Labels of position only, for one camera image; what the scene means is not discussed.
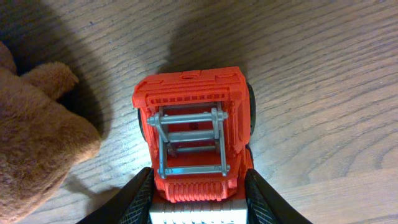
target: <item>gray ladder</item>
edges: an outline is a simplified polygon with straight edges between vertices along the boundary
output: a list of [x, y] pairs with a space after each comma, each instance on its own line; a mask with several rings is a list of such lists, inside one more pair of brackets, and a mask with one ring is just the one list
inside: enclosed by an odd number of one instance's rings
[[[224, 140], [224, 126], [223, 121], [228, 118], [228, 113], [221, 109], [221, 103], [217, 104], [197, 104], [196, 106], [215, 105], [211, 108], [211, 113], [197, 113], [197, 114], [181, 114], [181, 115], [163, 115], [164, 109], [186, 108], [195, 105], [182, 106], [165, 106], [159, 107], [159, 112], [147, 119], [147, 124], [155, 127], [159, 133], [159, 169], [157, 170], [160, 177], [165, 179], [168, 175], [182, 175], [182, 174], [215, 174], [222, 173], [226, 176], [230, 170], [230, 166], [226, 163], [225, 156], [225, 140]], [[182, 124], [182, 123], [196, 123], [211, 121], [213, 129], [199, 130], [199, 131], [179, 131], [168, 132], [168, 124]], [[218, 140], [220, 142], [220, 156], [221, 164], [209, 166], [184, 166], [184, 167], [167, 167], [167, 154], [175, 154], [180, 152], [202, 152], [215, 151], [215, 146], [199, 146], [199, 147], [181, 147], [172, 149], [170, 143], [175, 142], [189, 142], [189, 141], [203, 141], [203, 140]]]

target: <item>teddy bear ear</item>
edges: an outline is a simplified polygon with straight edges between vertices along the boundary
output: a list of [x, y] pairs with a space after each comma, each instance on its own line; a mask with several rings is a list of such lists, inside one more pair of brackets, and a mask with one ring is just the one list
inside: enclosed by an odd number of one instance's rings
[[17, 73], [17, 67], [15, 66], [11, 52], [2, 42], [0, 42], [0, 67], [8, 69], [14, 74]]

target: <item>white plastic part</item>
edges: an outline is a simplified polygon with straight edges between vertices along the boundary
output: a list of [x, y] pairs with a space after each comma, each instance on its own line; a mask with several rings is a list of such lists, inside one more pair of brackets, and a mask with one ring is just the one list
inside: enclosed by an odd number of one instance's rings
[[246, 223], [246, 200], [224, 202], [162, 202], [153, 203], [149, 209], [153, 224]]

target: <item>stuffed animal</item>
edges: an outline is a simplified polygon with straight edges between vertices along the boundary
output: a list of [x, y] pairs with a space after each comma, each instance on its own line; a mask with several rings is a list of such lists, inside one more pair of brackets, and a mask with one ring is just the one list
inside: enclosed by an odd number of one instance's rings
[[0, 42], [0, 223], [34, 211], [71, 166], [100, 149], [94, 126], [56, 102], [76, 83], [59, 62], [18, 77], [10, 51]]

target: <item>gray metal bar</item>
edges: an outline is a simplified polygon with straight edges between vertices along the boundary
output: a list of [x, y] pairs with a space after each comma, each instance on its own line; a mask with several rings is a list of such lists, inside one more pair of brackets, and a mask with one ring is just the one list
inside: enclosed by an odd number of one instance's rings
[[181, 175], [181, 174], [217, 174], [222, 172], [221, 166], [188, 166], [188, 167], [168, 167], [165, 170], [166, 175]]
[[216, 146], [199, 146], [199, 147], [182, 147], [175, 150], [177, 153], [182, 152], [209, 152], [216, 151]]
[[149, 122], [149, 120], [151, 120], [152, 123], [150, 123], [151, 126], [155, 126], [157, 129], [157, 132], [159, 132], [161, 138], [163, 140], [163, 142], [168, 142], [169, 140], [167, 139], [167, 135], [164, 132], [163, 128], [162, 128], [162, 124], [160, 122], [160, 118], [161, 118], [161, 114], [160, 113], [156, 113], [155, 115], [151, 116], [150, 118], [148, 118], [147, 122]]
[[[222, 111], [217, 111], [216, 108], [211, 109], [211, 113], [197, 113], [197, 114], [182, 114], [182, 115], [165, 115], [159, 118], [160, 124], [183, 124], [183, 123], [192, 123], [192, 122], [205, 122], [212, 121], [213, 117], [217, 120], [224, 120], [228, 118], [228, 114]], [[151, 126], [157, 127], [157, 117], [151, 116], [147, 119], [147, 123]]]
[[213, 123], [213, 131], [214, 131], [214, 139], [218, 139], [220, 137], [220, 132], [218, 131], [218, 121], [219, 121], [218, 113], [216, 108], [211, 109], [211, 122]]
[[202, 131], [178, 131], [169, 133], [170, 142], [202, 141], [214, 139], [213, 130]]
[[166, 168], [167, 168], [167, 150], [165, 148], [165, 143], [162, 141], [162, 136], [159, 135], [159, 170], [158, 173], [162, 179], [166, 178]]
[[[222, 111], [221, 108], [221, 103], [218, 102], [217, 103], [217, 109], [218, 111]], [[220, 130], [220, 156], [221, 156], [221, 172], [223, 174], [224, 177], [226, 177], [226, 173], [227, 173], [227, 165], [226, 165], [226, 156], [225, 156], [225, 141], [224, 141], [224, 126], [223, 126], [223, 122], [219, 121], [218, 122], [218, 129]]]

